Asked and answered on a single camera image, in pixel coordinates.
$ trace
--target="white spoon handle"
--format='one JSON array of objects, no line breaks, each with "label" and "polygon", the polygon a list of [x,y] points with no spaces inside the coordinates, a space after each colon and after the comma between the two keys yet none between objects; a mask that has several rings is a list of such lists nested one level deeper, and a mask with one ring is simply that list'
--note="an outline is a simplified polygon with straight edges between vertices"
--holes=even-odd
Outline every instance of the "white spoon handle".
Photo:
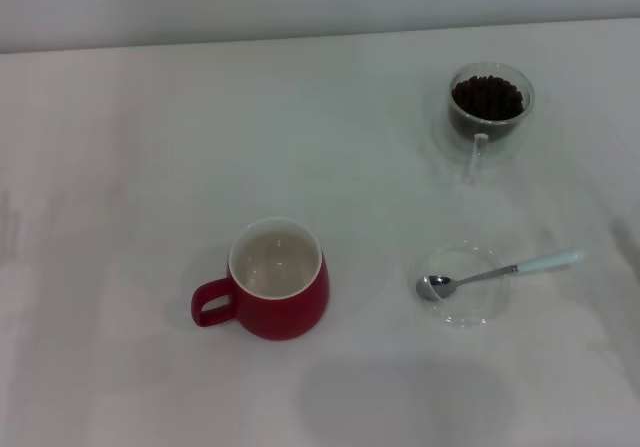
[{"label": "white spoon handle", "polygon": [[561,265],[573,264],[580,262],[584,258],[584,252],[580,249],[560,250],[553,254],[543,255],[537,259],[518,262],[518,272],[526,274],[529,272],[537,272],[539,270],[551,269]]}]

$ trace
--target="glass cup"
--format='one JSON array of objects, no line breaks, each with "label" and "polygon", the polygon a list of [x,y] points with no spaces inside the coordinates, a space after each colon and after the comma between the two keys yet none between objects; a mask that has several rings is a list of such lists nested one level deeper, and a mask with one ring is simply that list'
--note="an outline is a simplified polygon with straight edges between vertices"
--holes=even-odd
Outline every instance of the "glass cup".
[{"label": "glass cup", "polygon": [[[523,112],[507,120],[485,120],[475,117],[456,104],[452,91],[458,83],[469,80],[473,76],[500,77],[515,85],[522,94]],[[472,145],[471,156],[467,164],[467,179],[473,181],[478,174],[482,159],[485,158],[490,144],[497,143],[509,136],[517,127],[523,125],[529,117],[535,103],[533,86],[529,80],[516,69],[493,62],[478,62],[460,69],[449,83],[448,120],[457,134]]]}]

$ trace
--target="mug handle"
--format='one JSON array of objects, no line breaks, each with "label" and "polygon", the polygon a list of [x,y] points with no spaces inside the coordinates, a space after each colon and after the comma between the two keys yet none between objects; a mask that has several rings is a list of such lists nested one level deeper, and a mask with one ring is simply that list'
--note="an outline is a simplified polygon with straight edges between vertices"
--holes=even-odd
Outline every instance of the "mug handle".
[{"label": "mug handle", "polygon": [[[235,317],[232,307],[234,285],[233,279],[231,277],[226,277],[198,287],[191,298],[191,317],[196,325],[199,325],[200,327],[209,327],[211,325],[226,322],[227,320],[231,320]],[[225,295],[229,296],[228,304],[211,310],[202,310],[207,302],[211,302],[212,300]]]}]

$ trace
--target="spoon handle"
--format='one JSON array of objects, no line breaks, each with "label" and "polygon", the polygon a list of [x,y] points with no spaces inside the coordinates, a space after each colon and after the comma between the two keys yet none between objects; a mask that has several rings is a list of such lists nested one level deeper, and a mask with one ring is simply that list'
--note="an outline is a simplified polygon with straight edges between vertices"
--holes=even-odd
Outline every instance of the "spoon handle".
[{"label": "spoon handle", "polygon": [[575,262],[580,262],[583,258],[584,252],[582,250],[560,250],[553,254],[543,255],[542,257],[538,257],[537,259],[519,262],[516,267],[517,272],[526,274],[529,272],[551,269],[552,267],[559,267],[561,265],[573,264]]},{"label": "spoon handle", "polygon": [[500,267],[499,269],[490,270],[489,272],[483,272],[482,274],[473,275],[462,279],[458,282],[458,285],[467,284],[469,282],[477,282],[478,280],[491,279],[492,277],[498,277],[499,275],[513,274],[518,272],[518,268],[515,265],[507,265],[506,267]]}]

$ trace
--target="mug rim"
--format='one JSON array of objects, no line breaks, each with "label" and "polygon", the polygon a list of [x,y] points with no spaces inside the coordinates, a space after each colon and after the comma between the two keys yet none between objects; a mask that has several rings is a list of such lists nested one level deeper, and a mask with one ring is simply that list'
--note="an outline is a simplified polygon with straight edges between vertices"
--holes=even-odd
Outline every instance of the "mug rim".
[{"label": "mug rim", "polygon": [[[296,290],[295,292],[292,292],[291,294],[281,295],[278,297],[273,297],[273,296],[267,297],[264,295],[260,295],[248,289],[247,287],[245,287],[243,283],[240,282],[240,280],[236,276],[233,268],[234,266],[232,263],[233,254],[240,240],[242,240],[247,235],[247,233],[249,233],[249,231],[251,231],[252,229],[255,229],[259,225],[263,225],[270,222],[280,222],[284,224],[294,225],[302,229],[313,241],[313,246],[315,247],[315,250],[317,253],[316,269],[313,275],[311,276],[311,279],[309,280],[309,282],[307,282],[304,286],[302,286],[300,289]],[[303,223],[298,222],[297,220],[290,219],[288,217],[265,217],[263,219],[256,220],[255,222],[252,222],[251,224],[247,225],[244,229],[242,229],[242,231],[240,231],[236,239],[233,241],[233,244],[231,244],[231,249],[229,250],[229,259],[227,261],[229,265],[229,272],[231,274],[231,277],[233,278],[233,281],[236,283],[236,285],[238,285],[247,294],[263,300],[285,300],[285,299],[290,299],[292,297],[300,295],[302,292],[307,290],[311,286],[311,284],[313,284],[316,281],[316,279],[318,278],[318,274],[320,273],[320,269],[322,268],[322,262],[323,262],[322,249],[320,248],[320,242],[318,241],[318,238],[315,236],[315,234],[311,232],[311,230],[309,230]]]}]

